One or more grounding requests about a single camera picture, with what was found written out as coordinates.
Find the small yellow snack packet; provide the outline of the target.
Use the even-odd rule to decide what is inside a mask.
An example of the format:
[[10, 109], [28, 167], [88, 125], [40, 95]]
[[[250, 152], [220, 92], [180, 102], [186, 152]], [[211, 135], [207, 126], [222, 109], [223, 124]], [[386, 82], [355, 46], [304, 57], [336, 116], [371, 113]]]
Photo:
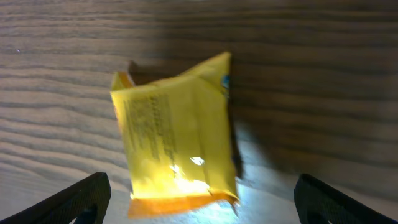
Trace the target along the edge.
[[231, 54], [138, 85], [124, 72], [111, 99], [124, 143], [129, 218], [171, 215], [218, 201], [236, 205], [236, 168], [228, 119]]

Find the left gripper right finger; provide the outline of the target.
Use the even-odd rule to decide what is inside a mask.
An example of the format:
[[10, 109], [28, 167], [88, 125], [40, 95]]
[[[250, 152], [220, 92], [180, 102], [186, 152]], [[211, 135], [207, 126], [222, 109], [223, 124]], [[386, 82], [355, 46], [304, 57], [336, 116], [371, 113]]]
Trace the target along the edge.
[[309, 174], [299, 176], [294, 203], [304, 224], [397, 224]]

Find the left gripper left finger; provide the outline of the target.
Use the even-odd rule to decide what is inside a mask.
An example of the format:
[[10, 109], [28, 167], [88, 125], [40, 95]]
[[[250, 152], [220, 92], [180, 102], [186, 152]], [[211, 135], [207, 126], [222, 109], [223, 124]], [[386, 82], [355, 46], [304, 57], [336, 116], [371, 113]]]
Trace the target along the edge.
[[110, 198], [108, 175], [96, 172], [1, 224], [102, 224]]

